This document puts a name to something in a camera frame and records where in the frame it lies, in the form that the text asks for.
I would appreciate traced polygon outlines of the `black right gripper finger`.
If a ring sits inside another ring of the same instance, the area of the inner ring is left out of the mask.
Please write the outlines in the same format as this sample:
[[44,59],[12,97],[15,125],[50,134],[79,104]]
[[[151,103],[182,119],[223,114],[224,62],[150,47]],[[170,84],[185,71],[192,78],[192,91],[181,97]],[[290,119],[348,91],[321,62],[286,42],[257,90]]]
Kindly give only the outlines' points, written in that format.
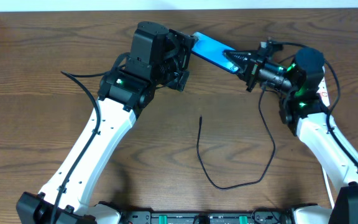
[[243,60],[235,60],[229,62],[225,69],[227,72],[237,75],[237,76],[246,76],[249,74],[249,59],[244,58]]
[[257,53],[256,50],[251,50],[251,51],[224,50],[223,55],[230,62],[254,62],[259,58],[259,54]]

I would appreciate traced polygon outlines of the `blue Galaxy smartphone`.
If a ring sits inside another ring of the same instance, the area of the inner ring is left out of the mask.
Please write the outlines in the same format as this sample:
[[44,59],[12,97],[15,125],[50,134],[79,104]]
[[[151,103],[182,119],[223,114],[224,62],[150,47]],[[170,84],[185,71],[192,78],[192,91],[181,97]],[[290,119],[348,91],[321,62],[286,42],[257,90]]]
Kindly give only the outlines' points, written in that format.
[[197,38],[191,50],[194,55],[229,73],[236,73],[238,71],[239,68],[224,56],[225,50],[234,50],[232,47],[222,44],[200,32],[193,33],[193,36]]

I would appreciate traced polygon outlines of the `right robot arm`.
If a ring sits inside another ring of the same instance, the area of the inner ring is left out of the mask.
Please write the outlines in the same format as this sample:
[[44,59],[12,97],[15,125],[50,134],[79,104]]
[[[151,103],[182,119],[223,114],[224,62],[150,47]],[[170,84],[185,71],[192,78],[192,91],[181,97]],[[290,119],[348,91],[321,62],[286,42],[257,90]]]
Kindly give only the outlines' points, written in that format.
[[283,94],[279,101],[282,123],[316,156],[331,179],[337,199],[333,208],[304,204],[288,212],[284,223],[358,223],[358,152],[344,137],[319,93],[328,62],[323,54],[302,46],[289,67],[272,61],[281,44],[264,44],[258,50],[225,50],[223,55],[237,67],[236,75],[247,91],[256,84]]

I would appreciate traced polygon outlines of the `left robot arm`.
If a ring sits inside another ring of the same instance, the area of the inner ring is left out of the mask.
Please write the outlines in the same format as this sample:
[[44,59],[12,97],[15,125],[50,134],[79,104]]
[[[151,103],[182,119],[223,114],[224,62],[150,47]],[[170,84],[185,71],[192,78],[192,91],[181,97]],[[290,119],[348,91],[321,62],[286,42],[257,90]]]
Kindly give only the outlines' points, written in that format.
[[101,74],[93,111],[67,158],[37,194],[25,192],[16,210],[22,223],[118,223],[107,203],[90,205],[96,183],[115,148],[134,126],[155,91],[182,91],[189,77],[195,35],[140,22],[129,52]]

